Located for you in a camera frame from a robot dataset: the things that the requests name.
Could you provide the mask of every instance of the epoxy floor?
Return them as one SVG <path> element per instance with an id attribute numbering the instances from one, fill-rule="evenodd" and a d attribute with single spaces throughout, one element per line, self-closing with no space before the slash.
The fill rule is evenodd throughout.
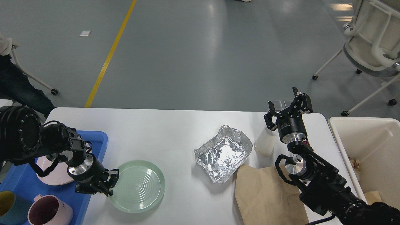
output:
<path id="1" fill-rule="evenodd" d="M 24 68 L 60 91 L 35 84 L 56 106 L 83 107 L 131 2 L 0 0 L 0 32 L 19 42 Z M 311 79 L 345 43 L 350 3 L 137 0 L 91 107 L 267 111 L 296 86 L 314 112 L 340 116 L 381 83 L 355 74 L 344 54 Z M 400 104 L 387 105 L 399 91 L 400 82 L 351 115 L 400 120 Z"/>

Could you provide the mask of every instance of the yellow floor line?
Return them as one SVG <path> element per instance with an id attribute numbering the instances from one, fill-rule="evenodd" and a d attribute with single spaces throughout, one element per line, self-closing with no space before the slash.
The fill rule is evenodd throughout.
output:
<path id="1" fill-rule="evenodd" d="M 132 13 L 132 10 L 133 10 L 133 7 L 135 6 L 135 4 L 136 4 L 136 0 L 133 0 L 133 1 L 132 1 L 132 4 L 131 4 L 130 7 L 129 7 L 128 12 L 126 13 L 126 16 L 125 16 L 125 18 L 124 18 L 124 21 L 122 22 L 122 25 L 121 25 L 121 27 L 120 27 L 120 30 L 118 31 L 117 37 L 115 37 L 114 43 L 113 43 L 112 46 L 111 46 L 110 52 L 109 52 L 108 55 L 107 55 L 106 61 L 105 61 L 104 64 L 103 64 L 103 67 L 102 67 L 102 69 L 101 69 L 101 71 L 100 71 L 100 74 L 99 74 L 99 76 L 97 77 L 96 83 L 94 84 L 94 86 L 93 86 L 93 88 L 92 88 L 92 91 L 90 92 L 89 98 L 88 98 L 88 100 L 86 101 L 86 104 L 85 104 L 85 108 L 89 108 L 89 107 L 92 105 L 94 96 L 95 96 L 96 93 L 97 93 L 97 90 L 98 90 L 98 88 L 99 88 L 99 86 L 100 86 L 100 84 L 101 84 L 101 81 L 103 80 L 104 74 L 106 73 L 106 70 L 107 70 L 107 68 L 108 68 L 108 64 L 110 64 L 112 55 L 114 54 L 114 51 L 115 51 L 115 49 L 117 48 L 118 42 L 119 42 L 120 39 L 121 39 L 121 36 L 122 36 L 122 33 L 124 32 L 126 23 L 127 23 L 128 20 L 129 20 L 130 14 Z"/>

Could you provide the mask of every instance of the blue mug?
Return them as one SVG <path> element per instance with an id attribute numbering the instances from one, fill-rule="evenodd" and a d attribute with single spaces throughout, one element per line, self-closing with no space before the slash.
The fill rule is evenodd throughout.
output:
<path id="1" fill-rule="evenodd" d="M 0 192 L 0 224 L 20 225 L 28 220 L 32 202 L 11 191 Z"/>

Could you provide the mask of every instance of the plastic storage bin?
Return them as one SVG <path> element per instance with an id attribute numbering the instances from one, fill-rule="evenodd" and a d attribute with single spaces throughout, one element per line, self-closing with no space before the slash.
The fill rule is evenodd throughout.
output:
<path id="1" fill-rule="evenodd" d="M 400 208 L 400 122 L 371 117 L 332 117 L 329 127 L 358 196 L 379 191 L 382 201 Z M 348 156 L 360 160 L 357 181 Z"/>

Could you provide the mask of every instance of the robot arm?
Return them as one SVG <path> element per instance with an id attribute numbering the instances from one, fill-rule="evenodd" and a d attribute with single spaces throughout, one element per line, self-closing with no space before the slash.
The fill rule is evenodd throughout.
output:
<path id="1" fill-rule="evenodd" d="M 293 87 L 295 98 L 291 105 L 276 112 L 272 102 L 264 119 L 270 130 L 278 129 L 280 140 L 287 144 L 290 157 L 279 155 L 275 161 L 279 176 L 288 184 L 297 186 L 300 200 L 312 211 L 325 215 L 328 211 L 343 224 L 400 224 L 400 212 L 385 203 L 368 205 L 356 197 L 350 187 L 345 187 L 346 179 L 339 170 L 317 155 L 307 141 L 302 114 L 311 113 L 309 96 Z M 287 179 L 279 167 L 281 160 L 289 172 Z M 327 221 L 316 221 L 317 224 Z"/>
<path id="2" fill-rule="evenodd" d="M 40 176 L 45 177 L 59 162 L 68 165 L 68 175 L 76 184 L 77 193 L 112 195 L 119 178 L 119 170 L 108 170 L 89 153 L 87 142 L 70 128 L 57 121 L 43 126 L 33 109 L 23 106 L 0 108 L 0 161 L 15 166 L 29 163 Z M 46 170 L 35 163 L 35 158 L 47 156 L 53 161 Z"/>

